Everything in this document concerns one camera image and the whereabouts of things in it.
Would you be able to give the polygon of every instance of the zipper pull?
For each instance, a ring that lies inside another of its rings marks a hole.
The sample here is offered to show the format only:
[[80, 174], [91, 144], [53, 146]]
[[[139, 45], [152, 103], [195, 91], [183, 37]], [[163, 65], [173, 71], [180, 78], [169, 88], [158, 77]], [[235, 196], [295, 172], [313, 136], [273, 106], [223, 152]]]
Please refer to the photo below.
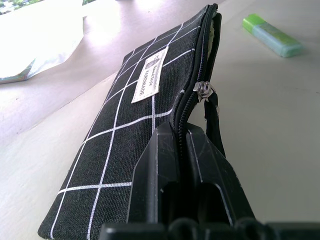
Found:
[[208, 81], [196, 82], [193, 91], [197, 92], [199, 103], [202, 99], [205, 99], [207, 102], [209, 102], [208, 97], [216, 92], [214, 87]]

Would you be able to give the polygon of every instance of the grid pattern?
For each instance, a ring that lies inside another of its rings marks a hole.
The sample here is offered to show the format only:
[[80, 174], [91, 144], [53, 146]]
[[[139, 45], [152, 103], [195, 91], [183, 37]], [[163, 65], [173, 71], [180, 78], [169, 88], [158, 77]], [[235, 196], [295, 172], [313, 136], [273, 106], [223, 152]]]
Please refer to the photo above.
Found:
[[[206, 10], [124, 57], [39, 228], [41, 237], [96, 240], [103, 223], [126, 221], [134, 167], [152, 132], [170, 120], [175, 102], [185, 92]], [[131, 104], [144, 60], [166, 47], [169, 50], [161, 70], [160, 92]]]

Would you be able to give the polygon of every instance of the table surface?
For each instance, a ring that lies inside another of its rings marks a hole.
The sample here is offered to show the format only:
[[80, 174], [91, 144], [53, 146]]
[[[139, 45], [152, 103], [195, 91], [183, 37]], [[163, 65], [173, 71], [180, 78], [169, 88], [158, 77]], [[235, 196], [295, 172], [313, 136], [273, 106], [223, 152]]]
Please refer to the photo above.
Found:
[[[320, 2], [228, 0], [211, 84], [227, 159], [261, 221], [320, 221]], [[248, 14], [299, 40], [281, 58], [242, 29]], [[37, 239], [114, 75], [0, 149], [0, 239]], [[203, 104], [190, 122], [204, 127]]]

